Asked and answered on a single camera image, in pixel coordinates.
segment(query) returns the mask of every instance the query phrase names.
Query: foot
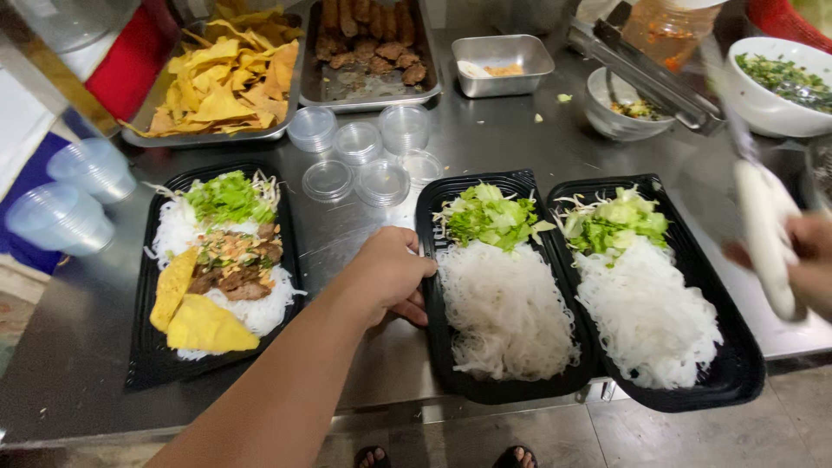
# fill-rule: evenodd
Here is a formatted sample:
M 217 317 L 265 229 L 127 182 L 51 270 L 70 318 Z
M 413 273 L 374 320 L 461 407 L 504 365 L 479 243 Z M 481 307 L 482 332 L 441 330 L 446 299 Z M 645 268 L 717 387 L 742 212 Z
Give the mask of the foot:
M 537 468 L 537 459 L 527 447 L 510 446 L 497 458 L 492 468 Z
M 519 468 L 535 468 L 531 451 L 525 451 L 522 447 L 514 449 L 514 457 L 518 459 Z
M 384 460 L 385 456 L 384 450 L 381 447 L 376 447 L 374 451 L 367 452 L 359 466 L 361 468 L 370 468 L 370 466 L 375 466 L 377 462 Z

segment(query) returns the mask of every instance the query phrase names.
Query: blue cloth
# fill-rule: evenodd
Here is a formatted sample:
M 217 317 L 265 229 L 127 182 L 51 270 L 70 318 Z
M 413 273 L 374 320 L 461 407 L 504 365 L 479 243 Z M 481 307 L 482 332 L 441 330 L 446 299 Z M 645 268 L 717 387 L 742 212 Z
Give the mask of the blue cloth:
M 45 183 L 54 182 L 47 175 L 47 163 L 58 150 L 68 145 L 69 142 L 54 133 L 47 133 L 35 153 L 23 166 L 17 180 L 8 189 L 6 196 L 0 202 L 0 253 L 10 254 L 15 260 L 23 265 L 30 266 L 36 270 L 51 275 L 55 265 L 61 259 L 59 251 L 42 251 L 32 244 L 24 241 L 6 228 L 6 212 L 9 207 L 24 193 L 39 187 Z

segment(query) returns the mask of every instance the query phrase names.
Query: glass jar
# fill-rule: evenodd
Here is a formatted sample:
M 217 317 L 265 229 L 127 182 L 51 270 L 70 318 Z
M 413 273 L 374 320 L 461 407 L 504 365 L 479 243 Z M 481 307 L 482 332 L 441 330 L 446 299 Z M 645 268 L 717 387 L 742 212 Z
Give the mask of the glass jar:
M 671 72 L 680 72 L 714 28 L 725 0 L 641 0 L 622 36 Z

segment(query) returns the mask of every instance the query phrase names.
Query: white bowl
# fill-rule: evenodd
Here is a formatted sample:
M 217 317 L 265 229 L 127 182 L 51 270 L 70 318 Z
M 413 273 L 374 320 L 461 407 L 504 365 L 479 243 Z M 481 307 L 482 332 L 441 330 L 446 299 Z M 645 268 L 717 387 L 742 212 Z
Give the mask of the white bowl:
M 620 104 L 632 104 L 641 99 L 636 89 L 615 73 L 612 74 L 609 84 Z M 610 108 L 612 99 L 610 86 L 607 85 L 606 67 L 598 68 L 589 75 L 584 102 L 584 113 L 587 114 L 589 123 L 602 135 L 619 142 L 635 142 L 653 137 L 670 128 L 676 121 L 668 116 L 659 120 L 642 120 L 613 111 Z
M 726 80 L 722 97 L 728 101 L 751 129 L 767 137 L 815 137 L 832 132 L 832 114 L 786 101 L 751 79 L 736 64 L 736 56 L 748 52 L 769 60 L 791 60 L 806 67 L 832 85 L 832 55 L 804 44 L 774 37 L 747 37 L 734 42 L 725 63 Z

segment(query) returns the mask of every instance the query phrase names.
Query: shredded lettuce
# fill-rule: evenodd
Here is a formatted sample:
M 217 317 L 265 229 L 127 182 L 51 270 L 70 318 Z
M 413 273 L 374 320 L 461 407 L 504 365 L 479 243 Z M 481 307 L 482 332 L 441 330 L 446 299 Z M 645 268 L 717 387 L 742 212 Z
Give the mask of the shredded lettuce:
M 571 247 L 592 253 L 604 253 L 608 248 L 623 251 L 636 236 L 645 236 L 656 246 L 667 247 L 668 221 L 656 212 L 659 202 L 645 200 L 637 189 L 638 186 L 617 187 L 614 200 L 589 205 L 580 203 L 577 197 L 567 198 L 577 206 L 566 214 L 566 222 L 558 222 Z
M 241 223 L 253 219 L 258 224 L 275 219 L 270 200 L 255 188 L 242 171 L 227 172 L 208 182 L 194 181 L 191 189 L 181 194 L 194 208 L 196 220 L 209 220 L 217 225 Z
M 503 197 L 499 187 L 480 183 L 459 194 L 446 204 L 434 219 L 441 219 L 448 238 L 461 246 L 479 239 L 486 244 L 511 251 L 519 242 L 529 236 L 539 244 L 539 232 L 549 231 L 556 226 L 551 222 L 538 221 L 534 213 L 533 198 L 516 201 Z

